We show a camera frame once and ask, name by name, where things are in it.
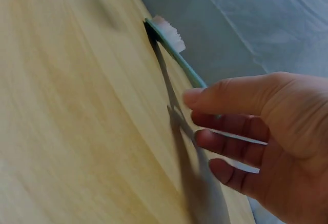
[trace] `white bristles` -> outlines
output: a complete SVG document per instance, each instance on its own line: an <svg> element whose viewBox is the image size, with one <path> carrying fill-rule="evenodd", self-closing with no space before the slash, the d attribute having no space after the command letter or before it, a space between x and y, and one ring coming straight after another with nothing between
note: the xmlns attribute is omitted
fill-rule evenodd
<svg viewBox="0 0 328 224"><path fill-rule="evenodd" d="M173 46L174 50L180 53L186 49L186 45L178 33L178 30L172 27L163 17L157 15L152 19L152 22L156 24L161 33Z"/></svg>

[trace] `wooden surface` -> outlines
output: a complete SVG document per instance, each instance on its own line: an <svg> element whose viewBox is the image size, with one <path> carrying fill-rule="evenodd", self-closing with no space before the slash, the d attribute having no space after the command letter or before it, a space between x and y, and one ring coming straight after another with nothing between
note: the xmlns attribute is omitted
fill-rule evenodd
<svg viewBox="0 0 328 224"><path fill-rule="evenodd" d="M231 223L254 223L180 133L140 0L0 10L0 223L224 224L224 200ZM164 58L180 102L189 83Z"/></svg>

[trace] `toothbrush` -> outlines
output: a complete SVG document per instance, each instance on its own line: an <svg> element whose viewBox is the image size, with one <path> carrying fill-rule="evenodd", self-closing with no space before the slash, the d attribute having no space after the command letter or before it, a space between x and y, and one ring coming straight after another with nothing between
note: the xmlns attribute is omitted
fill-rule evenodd
<svg viewBox="0 0 328 224"><path fill-rule="evenodd" d="M180 52L185 50L186 46L177 29L158 15L152 19L145 18L145 23L153 30L156 40L162 44L167 52L181 66L191 85L199 88L207 87L206 83L180 55Z"/></svg>

